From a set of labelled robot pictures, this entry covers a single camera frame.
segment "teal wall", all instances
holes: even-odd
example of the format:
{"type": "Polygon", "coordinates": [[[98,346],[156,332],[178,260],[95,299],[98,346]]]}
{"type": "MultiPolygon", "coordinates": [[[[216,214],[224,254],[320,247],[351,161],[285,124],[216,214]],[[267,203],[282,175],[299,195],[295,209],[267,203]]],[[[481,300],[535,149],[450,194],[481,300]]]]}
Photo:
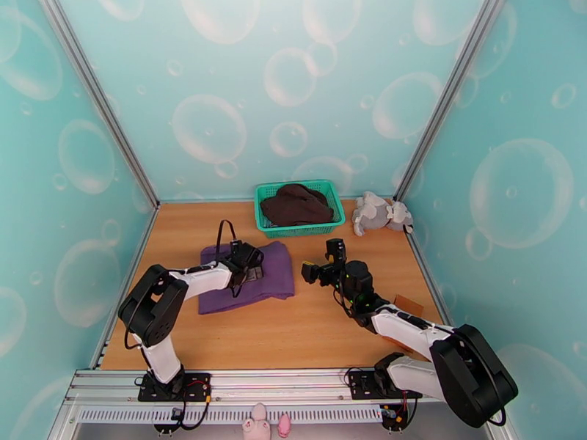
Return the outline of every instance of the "teal wall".
{"type": "Polygon", "coordinates": [[[519,385],[521,439],[587,439],[587,0],[508,0],[408,205],[456,324],[519,385]]]}
{"type": "Polygon", "coordinates": [[[0,0],[0,438],[45,439],[150,206],[37,0],[0,0]]]}
{"type": "Polygon", "coordinates": [[[391,195],[483,0],[61,0],[162,201],[391,195]]]}

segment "purple towel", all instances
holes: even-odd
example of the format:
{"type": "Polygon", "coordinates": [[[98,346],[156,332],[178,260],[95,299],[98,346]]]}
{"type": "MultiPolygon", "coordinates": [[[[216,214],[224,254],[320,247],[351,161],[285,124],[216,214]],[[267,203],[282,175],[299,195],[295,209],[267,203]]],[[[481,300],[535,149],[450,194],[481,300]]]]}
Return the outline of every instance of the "purple towel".
{"type": "MultiPolygon", "coordinates": [[[[263,278],[247,282],[241,293],[233,298],[230,288],[213,290],[199,296],[198,313],[225,312],[245,305],[254,304],[267,298],[287,299],[294,295],[294,274],[287,247],[281,242],[272,242],[259,248],[264,254],[263,278]]],[[[230,253],[229,245],[220,246],[220,254],[230,253]]],[[[215,246],[208,246],[200,253],[202,264],[210,263],[216,254],[215,246]]]]}

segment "wooden surface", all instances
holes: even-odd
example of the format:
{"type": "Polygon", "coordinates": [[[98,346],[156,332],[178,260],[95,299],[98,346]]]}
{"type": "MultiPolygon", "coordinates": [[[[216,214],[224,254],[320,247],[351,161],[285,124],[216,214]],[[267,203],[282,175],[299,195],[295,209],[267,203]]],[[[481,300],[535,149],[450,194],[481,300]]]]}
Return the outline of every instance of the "wooden surface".
{"type": "MultiPolygon", "coordinates": [[[[268,239],[257,229],[252,202],[161,206],[135,281],[154,263],[166,268],[199,264],[200,250],[216,243],[221,219],[231,220],[237,237],[252,245],[282,241],[290,252],[296,280],[292,298],[270,298],[228,312],[198,315],[198,299],[186,301],[172,332],[175,352],[186,368],[369,367],[393,351],[403,351],[346,317],[332,298],[332,288],[304,282],[302,261],[326,263],[328,238],[343,238],[348,259],[368,264],[380,296],[393,301],[396,294],[403,295],[423,306],[424,318],[441,322],[405,235],[381,229],[357,237],[350,223],[354,201],[343,204],[347,222],[330,234],[282,239],[268,239]]],[[[230,240],[229,234],[226,226],[223,243],[230,240]]],[[[124,348],[123,335],[124,325],[118,321],[102,368],[144,369],[140,352],[124,348]]],[[[134,344],[134,339],[130,337],[129,342],[134,344]]]]}

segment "pink toy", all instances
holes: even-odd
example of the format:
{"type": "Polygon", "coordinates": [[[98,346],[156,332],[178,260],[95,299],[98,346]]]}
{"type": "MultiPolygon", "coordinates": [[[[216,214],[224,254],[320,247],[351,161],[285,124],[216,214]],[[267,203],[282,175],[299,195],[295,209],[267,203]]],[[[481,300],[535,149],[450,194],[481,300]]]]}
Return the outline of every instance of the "pink toy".
{"type": "Polygon", "coordinates": [[[283,414],[280,418],[280,422],[277,425],[277,433],[282,439],[287,437],[291,432],[291,420],[287,414],[283,414]]]}
{"type": "Polygon", "coordinates": [[[246,419],[243,423],[244,440],[269,440],[271,438],[271,427],[267,422],[267,410],[261,403],[253,408],[252,418],[246,419]]]}

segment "green basket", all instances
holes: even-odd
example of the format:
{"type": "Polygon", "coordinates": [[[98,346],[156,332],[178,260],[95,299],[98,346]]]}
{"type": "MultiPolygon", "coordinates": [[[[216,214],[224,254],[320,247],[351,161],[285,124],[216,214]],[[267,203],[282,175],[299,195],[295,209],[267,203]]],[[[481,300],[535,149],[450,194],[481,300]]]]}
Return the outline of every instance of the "green basket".
{"type": "Polygon", "coordinates": [[[258,185],[257,190],[255,191],[255,219],[257,220],[257,228],[263,231],[268,238],[328,234],[332,232],[335,227],[340,226],[345,222],[343,204],[340,202],[336,188],[330,180],[284,181],[281,183],[264,183],[258,185]],[[327,198],[328,206],[334,210],[332,222],[315,225],[297,225],[294,227],[273,227],[272,223],[263,214],[260,204],[264,199],[275,196],[279,188],[290,183],[298,183],[306,186],[306,188],[321,192],[327,198]]]}

